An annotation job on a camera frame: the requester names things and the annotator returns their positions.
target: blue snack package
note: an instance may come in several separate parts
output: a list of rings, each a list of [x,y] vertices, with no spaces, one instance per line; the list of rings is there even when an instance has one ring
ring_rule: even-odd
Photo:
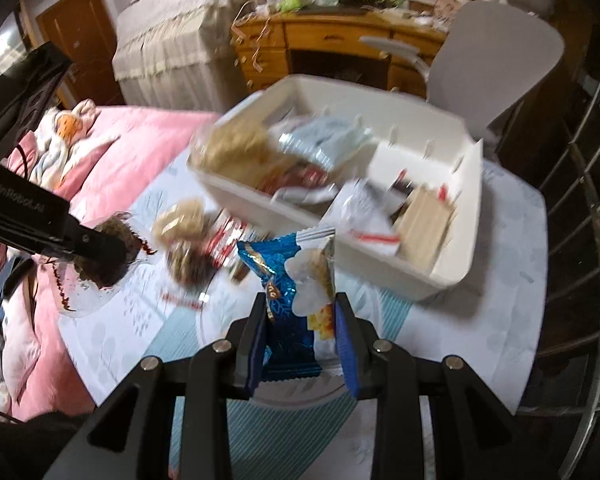
[[[340,375],[333,301],[333,227],[263,242],[238,242],[238,254],[267,296],[263,381]]]

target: chair armrest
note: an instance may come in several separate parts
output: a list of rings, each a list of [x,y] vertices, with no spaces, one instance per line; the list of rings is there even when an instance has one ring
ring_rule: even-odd
[[[404,43],[403,41],[388,40],[387,38],[377,38],[375,36],[362,36],[358,40],[366,46],[376,48],[383,52],[388,52],[392,56],[398,56],[407,60],[422,76],[425,83],[429,81],[429,65],[420,57],[420,49]]]

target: blue gripper pad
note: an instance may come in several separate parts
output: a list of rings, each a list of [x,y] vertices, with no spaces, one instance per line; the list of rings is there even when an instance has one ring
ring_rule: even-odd
[[[253,346],[251,346],[251,352],[249,353],[249,376],[247,377],[247,391],[250,396],[253,395],[255,389],[260,383],[260,377],[262,376],[262,366],[264,363],[264,352],[267,347],[267,324],[261,322],[253,337]]]
[[[339,294],[336,295],[334,304],[336,315],[336,347],[338,349],[338,356],[340,357],[340,364],[342,365],[344,383],[351,392],[351,395],[357,398],[360,390],[360,384],[358,383],[359,363],[349,335],[349,330],[353,329],[353,327],[347,325],[347,316],[344,314],[343,307],[338,301],[338,296]],[[345,308],[348,308],[349,311],[351,309],[349,305],[345,306]]]

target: white pillow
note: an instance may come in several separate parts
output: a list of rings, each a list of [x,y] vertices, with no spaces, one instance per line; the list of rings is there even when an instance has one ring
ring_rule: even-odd
[[[13,402],[17,402],[29,374],[40,357],[40,343],[31,323],[28,287],[25,288],[27,284],[28,280],[24,279],[10,300],[2,300],[6,321],[2,324],[2,374]]]

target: white plastic bin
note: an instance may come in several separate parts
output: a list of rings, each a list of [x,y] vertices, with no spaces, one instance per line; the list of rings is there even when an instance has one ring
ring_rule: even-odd
[[[361,121],[371,129],[374,143],[349,163],[358,173],[389,187],[400,169],[406,168],[416,182],[431,187],[447,184],[449,197],[456,199],[445,244],[430,274],[340,233],[336,235],[336,265],[411,300],[459,283],[474,256],[482,183],[482,142],[469,136],[462,119],[410,96],[304,75],[284,78],[232,117],[269,126],[293,106],[301,114],[327,113]],[[219,205],[278,235],[319,222],[316,216],[231,180],[202,172],[197,176]]]

